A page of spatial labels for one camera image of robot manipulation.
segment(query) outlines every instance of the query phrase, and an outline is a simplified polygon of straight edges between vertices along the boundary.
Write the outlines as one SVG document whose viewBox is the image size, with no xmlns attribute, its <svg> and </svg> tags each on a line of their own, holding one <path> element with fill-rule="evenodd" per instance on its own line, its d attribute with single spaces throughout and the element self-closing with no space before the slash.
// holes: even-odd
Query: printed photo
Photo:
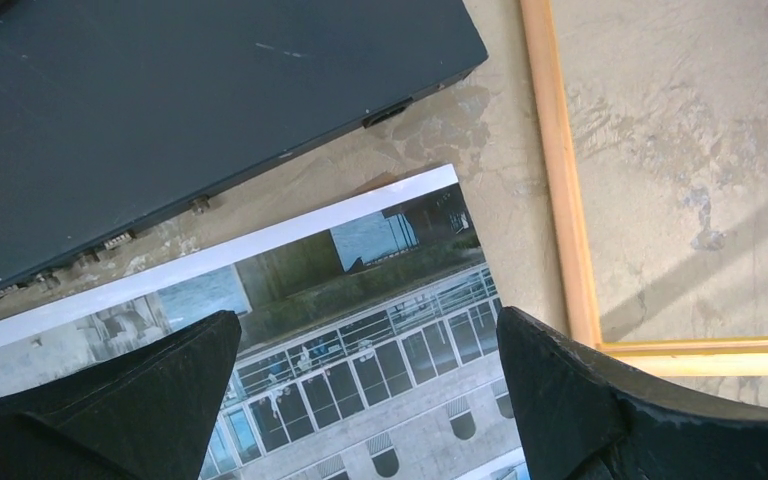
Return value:
<svg viewBox="0 0 768 480">
<path fill-rule="evenodd" d="M 29 312 L 56 325 L 0 342 L 0 397 L 229 310 L 243 333 L 201 480 L 527 478 L 482 468 L 520 444 L 454 170 L 328 209 L 83 292 L 79 318 L 75 299 Z"/>
</svg>

